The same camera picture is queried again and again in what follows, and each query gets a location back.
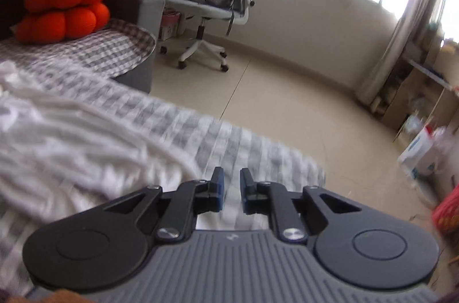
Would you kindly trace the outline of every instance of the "red basket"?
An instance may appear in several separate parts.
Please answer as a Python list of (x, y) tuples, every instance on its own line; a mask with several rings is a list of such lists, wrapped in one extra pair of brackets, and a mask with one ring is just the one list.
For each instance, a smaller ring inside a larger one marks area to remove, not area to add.
[(432, 212), (432, 221), (438, 231), (448, 234), (459, 228), (459, 186)]
[(180, 12), (164, 10), (161, 18), (161, 26), (174, 26), (180, 19)]

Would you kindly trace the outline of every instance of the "gray gripper base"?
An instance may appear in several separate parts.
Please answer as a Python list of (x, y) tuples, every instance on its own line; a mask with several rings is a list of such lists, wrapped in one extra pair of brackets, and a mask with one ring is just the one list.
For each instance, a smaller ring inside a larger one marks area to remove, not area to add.
[[(35, 288), (38, 300), (50, 294)], [(303, 246), (269, 230), (194, 231), (189, 241), (157, 249), (147, 266), (115, 288), (87, 294), (99, 303), (424, 303), (426, 286), (396, 292), (355, 288), (327, 273)]]

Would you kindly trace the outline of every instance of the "white wall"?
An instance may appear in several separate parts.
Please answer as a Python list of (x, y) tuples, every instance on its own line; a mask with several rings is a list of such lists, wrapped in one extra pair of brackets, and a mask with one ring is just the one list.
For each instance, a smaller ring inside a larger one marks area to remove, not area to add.
[[(355, 89), (384, 52), (395, 25), (395, 16), (370, 0), (255, 0), (248, 23), (233, 26), (228, 39)], [(227, 27), (212, 21), (206, 32), (223, 37)]]

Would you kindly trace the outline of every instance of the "sofa armrest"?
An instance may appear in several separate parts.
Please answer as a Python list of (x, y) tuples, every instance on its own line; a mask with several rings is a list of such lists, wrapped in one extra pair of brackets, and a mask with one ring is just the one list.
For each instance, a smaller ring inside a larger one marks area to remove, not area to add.
[[(104, 0), (104, 3), (110, 9), (112, 17), (136, 24), (158, 39), (165, 0)], [(154, 59), (155, 53), (134, 69), (115, 77), (114, 80), (139, 91), (149, 93)]]
[(158, 38), (165, 0), (104, 0), (112, 17), (146, 29)]

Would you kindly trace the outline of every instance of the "tiled floor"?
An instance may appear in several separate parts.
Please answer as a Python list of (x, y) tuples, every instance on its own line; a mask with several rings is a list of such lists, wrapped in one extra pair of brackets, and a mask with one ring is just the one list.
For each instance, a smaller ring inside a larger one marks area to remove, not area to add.
[[(299, 148), (327, 173), (326, 187), (432, 231), (430, 211), (399, 169), (394, 131), (336, 89), (277, 64), (227, 48), (229, 71), (196, 53), (176, 68), (185, 43), (168, 41), (158, 55), (151, 94)], [(452, 290), (442, 253), (433, 288)]]

